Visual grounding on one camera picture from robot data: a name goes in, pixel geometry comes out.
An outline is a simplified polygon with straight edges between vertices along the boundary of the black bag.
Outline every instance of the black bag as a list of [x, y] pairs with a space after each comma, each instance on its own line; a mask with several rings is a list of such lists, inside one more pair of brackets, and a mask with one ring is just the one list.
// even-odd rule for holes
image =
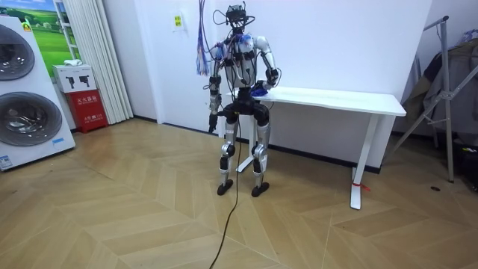
[[456, 172], [462, 174], [478, 190], [478, 146], [453, 142], [453, 161]]

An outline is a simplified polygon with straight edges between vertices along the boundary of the white table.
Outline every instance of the white table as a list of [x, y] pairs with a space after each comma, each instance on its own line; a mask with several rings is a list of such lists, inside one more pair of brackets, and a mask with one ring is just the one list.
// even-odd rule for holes
[[[357, 168], [352, 171], [352, 190], [350, 195], [350, 207], [361, 208], [361, 178], [364, 174], [365, 163], [367, 162], [370, 146], [375, 135], [376, 125], [382, 115], [403, 117], [405, 110], [397, 101], [395, 96], [382, 93], [360, 93], [342, 90], [320, 90], [295, 87], [276, 87], [265, 96], [255, 97], [258, 101], [285, 102], [298, 105], [312, 105], [323, 108], [337, 109], [343, 111], [354, 111], [370, 114], [367, 134], [364, 145], [361, 148]], [[254, 116], [249, 117], [249, 153], [257, 141], [257, 126]], [[219, 136], [224, 136], [225, 124], [220, 124]], [[242, 172], [252, 161], [252, 154], [240, 164], [238, 172]]]

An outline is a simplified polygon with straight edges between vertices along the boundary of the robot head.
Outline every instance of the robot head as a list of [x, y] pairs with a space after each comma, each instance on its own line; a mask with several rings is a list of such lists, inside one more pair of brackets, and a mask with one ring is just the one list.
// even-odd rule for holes
[[244, 3], [244, 7], [240, 4], [236, 4], [233, 6], [229, 6], [226, 12], [226, 24], [231, 24], [232, 32], [234, 34], [242, 34], [246, 25], [254, 22], [255, 17], [247, 16], [246, 13], [246, 3]]

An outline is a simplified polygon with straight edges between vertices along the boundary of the red zip tie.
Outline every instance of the red zip tie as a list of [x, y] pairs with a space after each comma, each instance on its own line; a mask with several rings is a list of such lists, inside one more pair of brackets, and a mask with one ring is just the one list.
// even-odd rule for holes
[[361, 187], [361, 188], [363, 188], [363, 189], [366, 190], [366, 191], [371, 191], [371, 189], [370, 189], [369, 187], [367, 187], [367, 186], [365, 186], [365, 185], [363, 185], [363, 184], [356, 184], [356, 183], [353, 183], [353, 182], [352, 182], [352, 185], [354, 185], [354, 186], [356, 186], [356, 187]]

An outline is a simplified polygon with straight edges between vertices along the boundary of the washing machine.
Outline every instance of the washing machine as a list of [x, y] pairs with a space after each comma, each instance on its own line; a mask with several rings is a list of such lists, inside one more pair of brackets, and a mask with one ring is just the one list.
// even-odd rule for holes
[[0, 16], [0, 170], [74, 146], [32, 30]]

